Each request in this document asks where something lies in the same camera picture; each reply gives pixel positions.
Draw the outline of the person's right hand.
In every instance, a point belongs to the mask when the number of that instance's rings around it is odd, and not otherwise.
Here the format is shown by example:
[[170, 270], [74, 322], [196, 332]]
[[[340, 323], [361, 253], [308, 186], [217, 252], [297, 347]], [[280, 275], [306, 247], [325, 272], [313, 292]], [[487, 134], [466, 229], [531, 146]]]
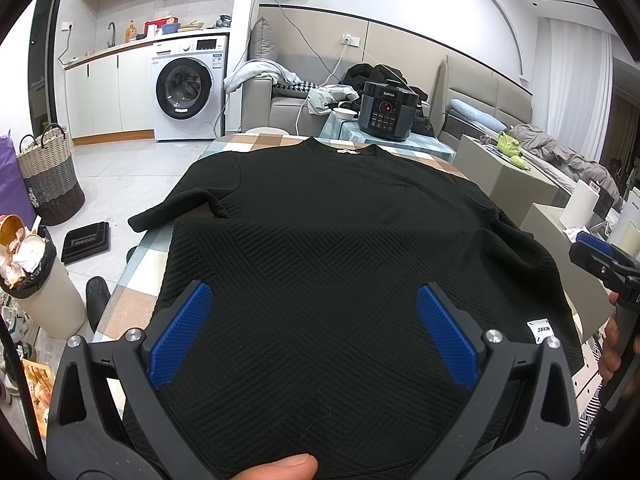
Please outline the person's right hand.
[[[618, 295], [617, 292], [610, 292], [608, 294], [608, 301], [614, 307], [617, 304]], [[617, 325], [616, 313], [612, 314], [608, 319], [604, 329], [604, 341], [599, 360], [599, 374], [604, 382], [609, 382], [614, 374], [618, 371], [622, 365], [622, 358], [616, 350], [616, 344], [620, 339], [620, 329]], [[639, 355], [639, 337], [634, 341], [634, 353]], [[636, 394], [639, 389], [639, 370], [626, 385], [626, 389], [622, 394], [622, 399], [629, 399]]]

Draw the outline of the person's left hand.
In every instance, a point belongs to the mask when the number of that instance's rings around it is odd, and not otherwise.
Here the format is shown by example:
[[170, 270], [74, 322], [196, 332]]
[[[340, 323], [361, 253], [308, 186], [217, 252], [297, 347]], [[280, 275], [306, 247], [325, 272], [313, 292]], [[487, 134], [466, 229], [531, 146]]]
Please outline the person's left hand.
[[310, 454], [298, 454], [244, 470], [232, 480], [311, 480], [318, 462]]

